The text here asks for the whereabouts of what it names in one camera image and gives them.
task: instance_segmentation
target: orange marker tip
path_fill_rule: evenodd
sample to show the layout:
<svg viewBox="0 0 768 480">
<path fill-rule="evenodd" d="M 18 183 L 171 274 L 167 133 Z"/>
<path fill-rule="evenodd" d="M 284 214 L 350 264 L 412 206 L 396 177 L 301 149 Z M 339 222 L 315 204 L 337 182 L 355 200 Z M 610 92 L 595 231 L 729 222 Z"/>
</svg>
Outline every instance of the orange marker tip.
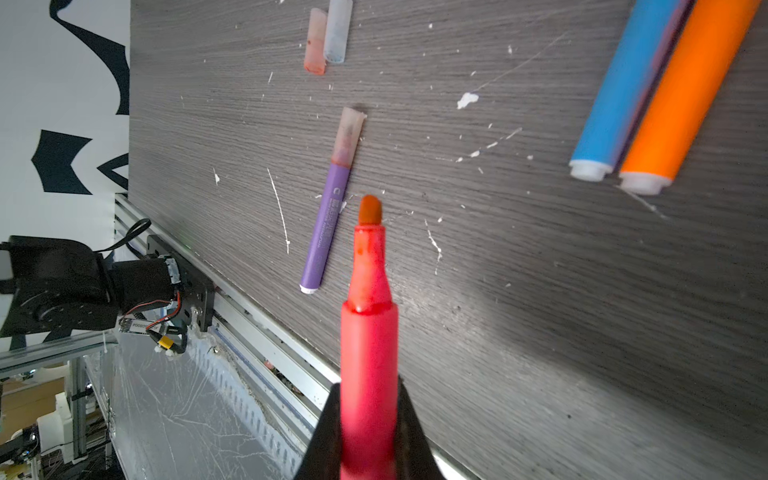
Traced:
<svg viewBox="0 0 768 480">
<path fill-rule="evenodd" d="M 366 195 L 360 201 L 359 225 L 381 225 L 382 203 L 373 195 Z"/>
</svg>

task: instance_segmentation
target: red marker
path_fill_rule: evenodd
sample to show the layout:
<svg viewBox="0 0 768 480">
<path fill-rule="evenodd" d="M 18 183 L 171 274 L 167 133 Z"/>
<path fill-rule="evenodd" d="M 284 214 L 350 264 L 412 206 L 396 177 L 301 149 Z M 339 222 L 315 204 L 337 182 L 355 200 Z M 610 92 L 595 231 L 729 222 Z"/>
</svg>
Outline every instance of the red marker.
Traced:
<svg viewBox="0 0 768 480">
<path fill-rule="evenodd" d="M 395 478 L 398 314 L 384 270 L 381 222 L 381 202 L 366 195 L 341 309 L 341 480 Z"/>
</svg>

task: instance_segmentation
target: blue marker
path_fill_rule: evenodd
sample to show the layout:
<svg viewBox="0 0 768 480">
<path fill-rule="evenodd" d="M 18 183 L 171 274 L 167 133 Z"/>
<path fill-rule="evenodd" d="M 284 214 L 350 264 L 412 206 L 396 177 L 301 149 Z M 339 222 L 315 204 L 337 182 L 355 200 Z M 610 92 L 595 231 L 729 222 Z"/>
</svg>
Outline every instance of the blue marker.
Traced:
<svg viewBox="0 0 768 480">
<path fill-rule="evenodd" d="M 571 176 L 614 171 L 689 0 L 637 0 L 571 157 Z"/>
</svg>

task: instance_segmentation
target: red wire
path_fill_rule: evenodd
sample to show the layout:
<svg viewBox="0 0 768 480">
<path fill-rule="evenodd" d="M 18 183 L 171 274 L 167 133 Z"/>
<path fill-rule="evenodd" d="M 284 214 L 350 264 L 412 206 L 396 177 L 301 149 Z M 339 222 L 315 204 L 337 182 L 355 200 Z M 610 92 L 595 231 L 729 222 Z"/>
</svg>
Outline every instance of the red wire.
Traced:
<svg viewBox="0 0 768 480">
<path fill-rule="evenodd" d="M 126 316 L 129 316 L 129 315 L 131 314 L 131 312 L 133 312 L 134 310 L 136 310 L 136 309 L 137 309 L 138 307 L 140 307 L 140 306 L 151 305 L 151 304 L 153 304 L 153 303 L 158 303 L 158 302 L 163 302 L 163 303 L 168 303 L 168 304 L 170 304 L 170 303 L 171 303 L 171 301 L 170 301 L 170 300 L 152 300 L 151 302 L 146 302 L 146 303 L 139 303 L 139 304 L 138 304 L 138 305 L 136 305 L 134 308 L 132 308 L 132 309 L 128 310 L 128 311 L 125 313 L 125 315 L 123 315 L 123 318 L 125 318 Z"/>
<path fill-rule="evenodd" d="M 163 318 L 157 320 L 156 322 L 152 322 L 149 325 L 147 325 L 147 328 L 145 330 L 149 330 L 153 326 L 157 325 L 158 323 L 162 323 L 166 321 L 167 319 L 171 318 L 172 316 L 176 316 L 177 313 L 179 313 L 179 310 L 181 310 L 181 292 L 176 292 L 176 309 L 173 313 L 168 313 Z"/>
</svg>

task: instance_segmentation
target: orange marker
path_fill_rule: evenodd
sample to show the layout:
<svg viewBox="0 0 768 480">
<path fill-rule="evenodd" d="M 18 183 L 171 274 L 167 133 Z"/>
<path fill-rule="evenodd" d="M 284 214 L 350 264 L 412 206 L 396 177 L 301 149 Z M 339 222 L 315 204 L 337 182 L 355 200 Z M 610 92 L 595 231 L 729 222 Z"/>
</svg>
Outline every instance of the orange marker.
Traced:
<svg viewBox="0 0 768 480">
<path fill-rule="evenodd" d="M 397 305 L 384 270 L 382 205 L 366 195 L 341 310 L 340 480 L 395 480 Z"/>
<path fill-rule="evenodd" d="M 643 118 L 621 188 L 658 195 L 669 187 L 723 83 L 760 0 L 698 0 Z"/>
</svg>

